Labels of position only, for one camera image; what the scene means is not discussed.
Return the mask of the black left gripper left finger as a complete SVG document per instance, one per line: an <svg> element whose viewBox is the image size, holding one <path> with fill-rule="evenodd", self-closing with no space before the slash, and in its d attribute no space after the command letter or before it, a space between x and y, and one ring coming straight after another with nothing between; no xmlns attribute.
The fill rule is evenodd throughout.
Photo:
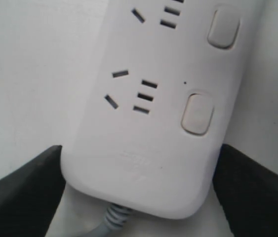
<svg viewBox="0 0 278 237"><path fill-rule="evenodd" d="M62 146L51 146L0 179L0 237L44 237L66 182Z"/></svg>

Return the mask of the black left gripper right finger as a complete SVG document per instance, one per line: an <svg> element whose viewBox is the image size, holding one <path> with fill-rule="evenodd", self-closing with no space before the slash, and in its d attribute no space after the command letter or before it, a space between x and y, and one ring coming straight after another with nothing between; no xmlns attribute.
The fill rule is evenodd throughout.
<svg viewBox="0 0 278 237"><path fill-rule="evenodd" d="M278 237L276 173L224 144L213 188L234 236Z"/></svg>

